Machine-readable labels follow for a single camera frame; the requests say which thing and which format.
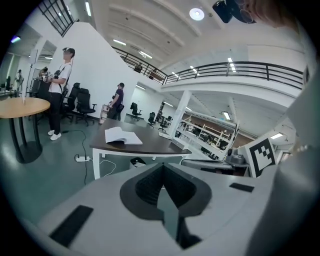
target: grey floor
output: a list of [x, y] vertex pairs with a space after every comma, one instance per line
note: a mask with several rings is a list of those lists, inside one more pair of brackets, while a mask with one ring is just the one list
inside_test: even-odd
[[[125, 122], [142, 127], [149, 127], [146, 121], [133, 121], [130, 116], [126, 116]], [[34, 141], [34, 130], [32, 121], [27, 117], [23, 119], [25, 136], [27, 141]], [[15, 122], [18, 141], [21, 142], [19, 123]], [[92, 158], [92, 149], [89, 147], [90, 141], [98, 130], [98, 122], [87, 127], [84, 122], [69, 124], [68, 120], [61, 121], [61, 131], [71, 132], [62, 134], [57, 141], [51, 141], [47, 132], [49, 123], [47, 119], [39, 122], [39, 138], [43, 147], [41, 156], [32, 163], [21, 164], [16, 160], [16, 151], [12, 142], [12, 137], [7, 119], [0, 119], [0, 169], [1, 182], [7, 197], [15, 208], [19, 217], [26, 218], [34, 224], [47, 212], [58, 204], [62, 203], [77, 191], [81, 190], [85, 184], [85, 163], [75, 162], [75, 154], [84, 156], [82, 140], [86, 134], [84, 147], [87, 156]], [[113, 174], [129, 169], [132, 157], [107, 155], [106, 160], [116, 164]], [[142, 158], [147, 164], [166, 162], [179, 163], [181, 157], [158, 157], [155, 161], [151, 157]], [[113, 169], [113, 164], [103, 162], [100, 165], [101, 176], [108, 174]], [[94, 180], [93, 163], [87, 162], [86, 183]], [[171, 201], [165, 189], [161, 190], [158, 207], [165, 211], [166, 225], [169, 233], [174, 236], [176, 228], [176, 216], [178, 210]]]

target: cable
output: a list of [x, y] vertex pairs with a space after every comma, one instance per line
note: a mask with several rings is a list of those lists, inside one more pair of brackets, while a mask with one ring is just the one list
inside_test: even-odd
[[64, 130], [62, 133], [63, 134], [67, 134], [69, 132], [81, 132], [84, 135], [84, 139], [82, 140], [82, 147], [83, 147], [84, 159], [85, 159], [85, 161], [84, 161], [84, 166], [85, 166], [84, 185], [86, 185], [86, 179], [87, 179], [88, 170], [87, 170], [87, 161], [86, 161], [87, 153], [86, 153], [86, 149], [85, 149], [85, 146], [84, 146], [84, 142], [87, 139], [87, 136], [86, 136], [86, 134], [85, 134], [85, 132], [83, 130]]
[[108, 173], [108, 174], [106, 174], [106, 175], [103, 176], [103, 177], [106, 177], [106, 176], [108, 176], [108, 175], [110, 175], [110, 174], [112, 174], [112, 173], [114, 172], [114, 170], [117, 168], [117, 165], [116, 165], [114, 162], [111, 162], [111, 161], [109, 161], [109, 160], [103, 160], [103, 161], [101, 161], [101, 162], [99, 163], [99, 165], [100, 165], [101, 163], [103, 163], [103, 162], [109, 162], [109, 163], [111, 163], [111, 164], [114, 164], [113, 170], [112, 170], [110, 173]]

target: table leg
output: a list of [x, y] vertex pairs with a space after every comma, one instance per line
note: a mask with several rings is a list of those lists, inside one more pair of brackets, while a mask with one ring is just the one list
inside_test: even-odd
[[97, 180], [100, 178], [100, 153], [99, 150], [96, 148], [92, 149], [92, 158], [93, 158], [93, 174], [94, 179]]
[[25, 130], [24, 130], [24, 120], [23, 120], [22, 117], [19, 117], [19, 126], [20, 126], [20, 133], [21, 133], [22, 143], [26, 147], [27, 146], [27, 141], [26, 141]]
[[10, 131], [11, 131], [11, 136], [12, 136], [12, 140], [13, 140], [13, 145], [14, 145], [15, 150], [16, 150], [18, 161], [20, 163], [23, 163], [25, 160], [24, 160], [24, 157], [23, 157], [23, 155], [21, 153], [21, 150], [20, 150], [20, 147], [19, 147], [19, 144], [18, 144], [16, 130], [15, 130], [15, 120], [13, 118], [10, 118], [9, 119], [9, 124], [10, 124]]
[[37, 115], [34, 114], [32, 116], [32, 121], [33, 121], [33, 131], [34, 131], [34, 138], [35, 138], [35, 143], [36, 146], [39, 150], [42, 150], [40, 140], [39, 140], [39, 132], [38, 132], [38, 120], [37, 120]]

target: railing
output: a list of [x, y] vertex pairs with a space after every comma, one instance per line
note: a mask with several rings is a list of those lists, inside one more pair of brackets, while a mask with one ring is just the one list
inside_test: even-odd
[[252, 61], [220, 62], [189, 68], [167, 77], [165, 84], [205, 77], [251, 77], [302, 89], [303, 72], [293, 68]]
[[155, 66], [149, 64], [145, 60], [138, 58], [124, 50], [112, 47], [123, 59], [123, 61], [134, 71], [158, 82], [163, 85], [167, 80], [167, 74], [157, 69]]
[[63, 0], [43, 0], [38, 8], [62, 37], [74, 23]]

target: white sneakers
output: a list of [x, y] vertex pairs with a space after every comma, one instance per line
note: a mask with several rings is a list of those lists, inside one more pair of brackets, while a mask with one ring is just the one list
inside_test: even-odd
[[52, 141], [56, 141], [57, 139], [59, 139], [61, 137], [61, 133], [55, 134], [55, 130], [49, 131], [48, 135], [51, 136], [50, 140], [52, 140]]
[[53, 135], [51, 136], [50, 140], [55, 141], [55, 140], [59, 139], [60, 137], [61, 137], [61, 133], [59, 133], [59, 134], [53, 134]]

